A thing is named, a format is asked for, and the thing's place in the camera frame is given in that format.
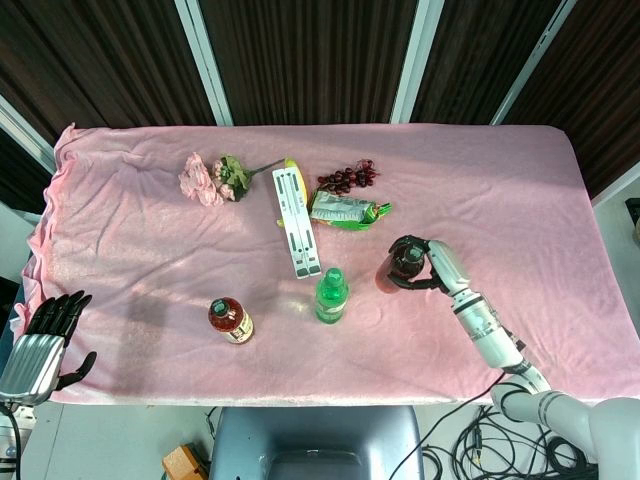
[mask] brown bottle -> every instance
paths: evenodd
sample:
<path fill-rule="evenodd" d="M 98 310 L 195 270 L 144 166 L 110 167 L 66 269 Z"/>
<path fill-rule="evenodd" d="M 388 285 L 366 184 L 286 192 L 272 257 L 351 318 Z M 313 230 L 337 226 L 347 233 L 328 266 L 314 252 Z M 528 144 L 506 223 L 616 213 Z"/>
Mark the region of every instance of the brown bottle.
<path fill-rule="evenodd" d="M 209 322 L 230 343 L 245 343 L 253 335 L 253 320 L 242 305 L 230 297 L 211 303 Z"/>
<path fill-rule="evenodd" d="M 399 244 L 391 251 L 376 272 L 376 285 L 384 293 L 396 293 L 400 290 L 389 278 L 389 274 L 402 280 L 419 275 L 424 268 L 424 249 L 411 243 Z"/>

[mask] bottle cap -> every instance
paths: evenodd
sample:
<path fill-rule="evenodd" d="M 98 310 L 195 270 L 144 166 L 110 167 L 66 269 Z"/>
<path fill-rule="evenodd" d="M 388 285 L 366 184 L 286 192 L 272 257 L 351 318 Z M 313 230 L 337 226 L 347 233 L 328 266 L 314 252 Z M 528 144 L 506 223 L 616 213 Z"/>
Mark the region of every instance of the bottle cap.
<path fill-rule="evenodd" d="M 344 275 L 339 268 L 330 268 L 324 278 L 329 287 L 340 287 L 344 283 Z"/>
<path fill-rule="evenodd" d="M 216 317 L 224 317 L 229 311 L 229 304 L 222 298 L 218 298 L 211 304 L 211 311 Z"/>
<path fill-rule="evenodd" d="M 424 255 L 424 250 L 418 245 L 411 245 L 411 248 L 407 248 L 404 251 L 403 260 L 408 263 L 419 262 Z"/>

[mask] flower stem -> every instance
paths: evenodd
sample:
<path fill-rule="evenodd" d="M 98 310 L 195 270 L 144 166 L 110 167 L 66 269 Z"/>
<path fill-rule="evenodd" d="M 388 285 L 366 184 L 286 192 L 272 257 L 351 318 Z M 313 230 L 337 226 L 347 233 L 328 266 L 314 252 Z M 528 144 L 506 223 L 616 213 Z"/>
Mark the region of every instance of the flower stem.
<path fill-rule="evenodd" d="M 260 168 L 257 168 L 255 170 L 250 170 L 249 171 L 249 175 L 251 175 L 253 177 L 256 173 L 264 172 L 268 168 L 271 168 L 274 165 L 279 164 L 280 162 L 284 162 L 284 158 L 281 158 L 280 160 L 276 160 L 275 162 L 270 163 L 269 165 L 265 165 L 264 167 L 260 167 Z"/>

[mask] gray chair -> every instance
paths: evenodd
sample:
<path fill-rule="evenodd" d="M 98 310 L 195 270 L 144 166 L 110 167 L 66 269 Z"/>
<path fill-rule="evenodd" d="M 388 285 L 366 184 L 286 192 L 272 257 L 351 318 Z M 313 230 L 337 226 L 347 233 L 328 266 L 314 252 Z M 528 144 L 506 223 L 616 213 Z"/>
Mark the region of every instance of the gray chair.
<path fill-rule="evenodd" d="M 420 440 L 412 407 L 225 408 L 210 480 L 387 480 Z M 424 480 L 420 450 L 394 480 Z"/>

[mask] pink tablecloth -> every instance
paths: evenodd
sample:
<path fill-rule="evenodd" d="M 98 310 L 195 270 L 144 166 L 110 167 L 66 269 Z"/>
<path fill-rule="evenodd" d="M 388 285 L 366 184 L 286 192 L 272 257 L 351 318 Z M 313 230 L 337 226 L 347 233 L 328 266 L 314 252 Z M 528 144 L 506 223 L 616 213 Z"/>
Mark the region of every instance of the pink tablecloth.
<path fill-rule="evenodd" d="M 257 167 L 292 156 L 315 177 L 360 158 L 383 176 L 357 190 L 392 202 L 369 232 L 316 226 L 323 267 L 351 283 L 336 325 L 314 318 L 317 277 L 296 280 L 270 174 L 237 204 L 180 192 L 191 152 Z M 71 403 L 418 404 L 465 399 L 489 370 L 440 292 L 385 296 L 374 272 L 397 237 L 449 243 L 551 384 L 582 399 L 640 395 L 640 343 L 598 233 L 569 141 L 527 126 L 350 125 L 67 129 L 30 240 L 29 318 L 44 296 L 94 296 L 63 370 L 91 374 Z M 255 337 L 234 346 L 207 308 L 239 299 Z"/>

